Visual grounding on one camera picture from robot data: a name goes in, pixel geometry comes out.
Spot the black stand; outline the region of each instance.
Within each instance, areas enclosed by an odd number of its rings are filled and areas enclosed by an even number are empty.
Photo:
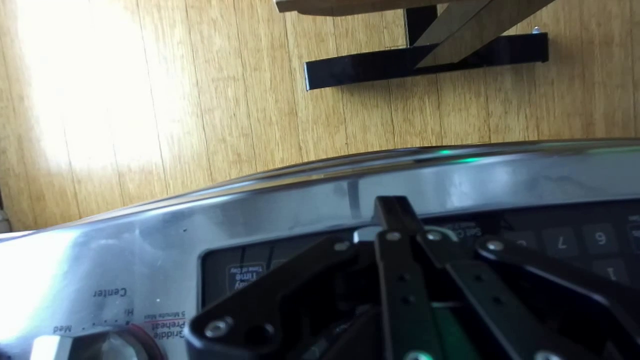
[[[500,35],[460,62],[418,67],[438,46],[413,46],[420,34],[438,18],[436,5],[403,10],[407,47],[323,57],[303,63],[305,88],[331,88],[356,81],[376,81],[471,67],[548,62],[546,34]]]

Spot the wooden plank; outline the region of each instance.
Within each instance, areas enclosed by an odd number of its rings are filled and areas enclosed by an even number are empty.
[[[182,0],[138,2],[166,191],[212,183],[191,40]]]
[[[7,34],[5,22],[0,22],[0,34]],[[24,182],[22,131],[16,119],[5,57],[3,35],[0,35],[0,194],[12,226],[25,230],[33,224],[33,213],[27,182]]]
[[[485,143],[490,139],[484,85],[484,70],[438,76],[440,143]]]
[[[166,195],[135,0],[90,0],[94,73],[124,203]]]
[[[267,2],[233,2],[247,115],[260,168],[302,159],[291,57],[283,18]]]
[[[629,0],[608,0],[599,5],[580,5],[583,66],[581,90],[587,92],[586,136],[625,138],[633,133],[633,70]]]
[[[253,127],[233,0],[187,0],[185,5],[212,179],[253,172]]]
[[[394,146],[441,143],[441,112],[438,76],[390,81]]]
[[[536,112],[541,103],[533,97],[537,81],[531,66],[493,67],[484,77],[490,141],[537,139]]]
[[[593,5],[581,0],[553,2],[536,18],[550,40],[550,62],[536,66],[536,92],[541,115],[537,117],[539,138],[583,138],[592,130],[590,93],[583,88],[583,19],[580,5]]]
[[[633,52],[633,90],[631,95],[640,97],[640,4],[631,2],[631,52]],[[640,102],[633,102],[635,136],[640,136]]]
[[[340,53],[370,52],[401,46],[401,16],[398,11],[364,14],[356,18],[334,18]],[[394,119],[390,107],[390,83],[362,83],[337,90],[345,103],[345,133],[350,151],[370,151],[394,146]]]
[[[331,18],[286,16],[291,56],[293,99],[297,107],[297,138],[303,159],[340,155],[347,151],[344,97],[336,90],[305,92],[302,63],[336,53]]]
[[[7,83],[12,88],[13,121],[5,127],[12,141],[12,168],[7,182],[24,182],[25,189],[5,194],[13,203],[9,217],[18,228],[44,228],[79,217],[74,189],[74,172],[66,148],[63,107],[59,83],[61,47],[56,46],[59,28],[48,25],[61,8],[57,4],[33,4],[30,0],[3,0],[2,28]],[[16,201],[30,207],[32,217],[20,217],[25,210],[12,211]]]
[[[57,2],[66,22],[59,28],[56,46],[61,76],[57,83],[63,113],[63,138],[74,174],[79,216],[100,213],[119,207],[119,177],[113,158],[108,112],[103,103],[103,83],[108,66],[100,66],[100,44],[94,41],[94,28],[84,0]]]

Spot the black plastic part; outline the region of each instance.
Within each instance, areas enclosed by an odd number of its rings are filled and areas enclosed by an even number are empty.
[[[220,298],[223,298],[223,294],[250,284],[271,267],[277,267],[279,264],[291,260],[295,253],[323,237],[350,240],[350,235],[352,231],[334,231],[205,251],[202,256],[202,308],[217,302]]]
[[[548,34],[543,32],[501,35],[462,62],[415,67],[434,47],[436,46],[413,46],[305,62],[305,88],[315,90],[438,72],[548,62]]]
[[[406,197],[376,219],[374,246],[320,240],[199,311],[189,358],[637,358],[635,290],[500,235],[422,235]],[[229,329],[207,338],[213,319]]]
[[[413,46],[418,38],[431,25],[438,18],[438,5],[424,8],[406,8],[403,10],[403,28],[406,28],[406,46]]]
[[[378,298],[372,243],[326,237],[196,314],[183,338],[191,360],[297,358],[327,350],[357,308],[376,305]],[[217,319],[227,331],[205,336]]]
[[[441,358],[422,267],[413,260],[422,224],[406,197],[379,195],[376,217],[386,228],[376,240],[386,360],[406,358],[411,351]]]
[[[599,339],[601,346],[616,346],[624,358],[635,358],[640,354],[637,290],[583,272],[565,261],[543,257],[517,243],[501,242],[501,250],[495,251],[488,248],[488,240],[482,240],[478,242],[478,253],[493,264],[503,264],[505,267],[501,267],[501,274],[508,274],[505,278],[511,276],[511,284],[516,285],[533,278],[530,287],[536,291],[552,290],[556,308],[539,308],[537,311],[552,314],[556,310],[561,314],[552,315],[563,319],[571,317],[574,323],[565,323],[565,331],[580,331],[580,338],[593,331],[595,338],[592,336],[587,342]],[[587,314],[592,326],[581,328],[583,317],[580,317],[580,311]]]

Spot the stainless steel appliance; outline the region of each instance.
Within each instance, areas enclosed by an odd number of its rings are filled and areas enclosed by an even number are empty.
[[[326,234],[366,234],[382,194],[460,235],[492,226],[640,285],[637,139],[376,151],[0,242],[0,358],[185,358],[182,328],[204,304]]]

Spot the knob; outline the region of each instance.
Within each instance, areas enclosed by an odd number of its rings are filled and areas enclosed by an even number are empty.
[[[164,358],[155,342],[138,326],[82,336],[39,336],[32,360],[154,360]]]

